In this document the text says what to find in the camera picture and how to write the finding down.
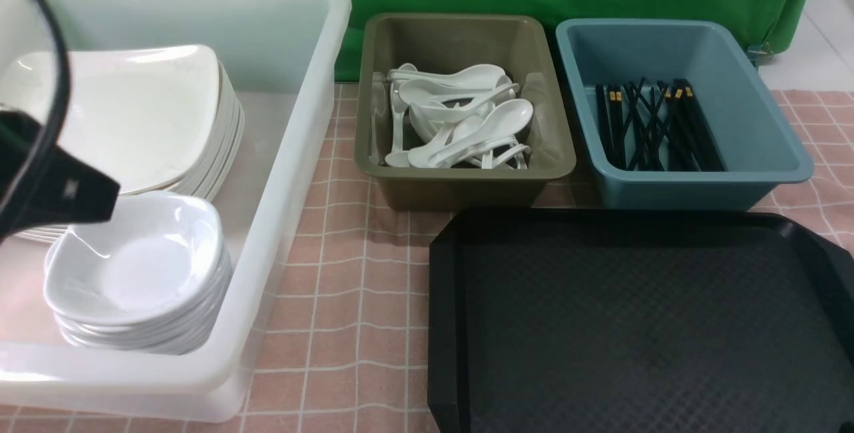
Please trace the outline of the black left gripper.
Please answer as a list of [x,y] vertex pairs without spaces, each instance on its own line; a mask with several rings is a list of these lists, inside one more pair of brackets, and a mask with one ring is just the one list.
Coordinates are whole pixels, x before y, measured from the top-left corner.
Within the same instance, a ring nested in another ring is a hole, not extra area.
[[[24,165],[41,126],[23,111],[2,111],[2,193]],[[2,208],[2,239],[51,224],[100,224],[109,221],[119,197],[119,183],[54,144],[39,177],[25,198]]]

